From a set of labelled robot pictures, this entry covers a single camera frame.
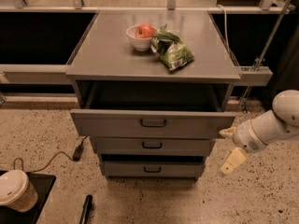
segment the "green bag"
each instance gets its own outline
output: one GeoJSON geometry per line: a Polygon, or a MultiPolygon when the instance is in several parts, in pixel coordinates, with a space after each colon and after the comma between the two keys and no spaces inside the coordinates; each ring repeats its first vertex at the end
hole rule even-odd
{"type": "Polygon", "coordinates": [[[164,25],[151,38],[151,49],[160,54],[160,59],[174,71],[194,58],[192,52],[177,35],[167,31],[164,25]]]}

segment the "container lid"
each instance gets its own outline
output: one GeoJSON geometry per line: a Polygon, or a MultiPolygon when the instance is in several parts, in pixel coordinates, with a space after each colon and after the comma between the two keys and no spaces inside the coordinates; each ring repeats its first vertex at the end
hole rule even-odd
{"type": "Polygon", "coordinates": [[[12,170],[0,176],[0,204],[10,202],[23,186],[24,172],[12,170]]]}

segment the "bowl of fruit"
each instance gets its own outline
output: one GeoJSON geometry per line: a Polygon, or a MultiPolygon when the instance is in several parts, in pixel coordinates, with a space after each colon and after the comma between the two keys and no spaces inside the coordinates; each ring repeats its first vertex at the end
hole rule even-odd
{"type": "Polygon", "coordinates": [[[149,24],[140,24],[131,26],[127,29],[126,34],[131,45],[140,51],[150,49],[151,37],[157,32],[157,29],[149,24]]]}

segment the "gray tabletop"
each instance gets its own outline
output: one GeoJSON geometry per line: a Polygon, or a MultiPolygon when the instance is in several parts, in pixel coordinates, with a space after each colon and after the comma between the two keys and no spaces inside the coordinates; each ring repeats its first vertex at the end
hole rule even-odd
{"type": "Polygon", "coordinates": [[[204,10],[101,10],[66,73],[76,79],[229,83],[240,76],[204,10]],[[126,36],[132,25],[149,23],[178,35],[194,60],[170,73],[159,56],[135,50],[126,36]]]}

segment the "white robot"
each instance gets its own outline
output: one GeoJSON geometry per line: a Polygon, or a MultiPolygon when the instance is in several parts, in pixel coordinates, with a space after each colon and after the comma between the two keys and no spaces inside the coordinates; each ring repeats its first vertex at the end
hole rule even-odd
{"type": "Polygon", "coordinates": [[[272,107],[255,119],[220,131],[237,146],[221,167],[223,174],[228,175],[241,165],[248,153],[259,152],[277,140],[299,139],[299,91],[279,93],[272,107]]]}

